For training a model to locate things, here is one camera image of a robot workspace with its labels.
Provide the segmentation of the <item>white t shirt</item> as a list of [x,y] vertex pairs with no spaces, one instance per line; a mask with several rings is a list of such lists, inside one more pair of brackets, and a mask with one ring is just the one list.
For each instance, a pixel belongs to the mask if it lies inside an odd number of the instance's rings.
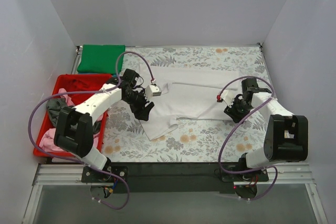
[[152,76],[162,94],[153,97],[153,109],[149,120],[141,121],[147,137],[159,138],[177,127],[177,119],[230,121],[224,113],[226,103],[218,103],[217,95],[222,93],[235,96],[241,92],[238,83],[231,83],[239,77],[238,71],[220,71],[209,69],[190,69],[174,67],[147,67],[140,65],[137,73],[144,79],[144,85],[150,84]]

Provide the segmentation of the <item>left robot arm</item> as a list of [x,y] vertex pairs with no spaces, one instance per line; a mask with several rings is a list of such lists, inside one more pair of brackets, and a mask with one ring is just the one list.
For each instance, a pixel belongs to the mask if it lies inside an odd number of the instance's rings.
[[119,101],[130,106],[136,119],[149,120],[154,107],[151,99],[160,95],[161,89],[154,80],[144,88],[137,84],[139,78],[137,72],[126,69],[122,76],[110,78],[99,92],[83,103],[60,110],[54,144],[93,167],[93,175],[100,182],[111,178],[111,161],[94,146],[93,126],[109,107]]

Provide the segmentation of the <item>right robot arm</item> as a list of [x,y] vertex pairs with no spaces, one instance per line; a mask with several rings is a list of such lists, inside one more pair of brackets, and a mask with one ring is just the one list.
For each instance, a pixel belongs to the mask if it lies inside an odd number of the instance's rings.
[[269,84],[262,88],[259,77],[243,76],[240,94],[222,89],[217,102],[225,102],[224,112],[236,124],[237,129],[246,119],[259,112],[266,120],[267,129],[263,146],[245,153],[234,168],[225,168],[219,154],[219,168],[227,174],[238,174],[242,180],[251,180],[257,172],[283,162],[305,161],[308,157],[308,119],[285,109],[275,98]]

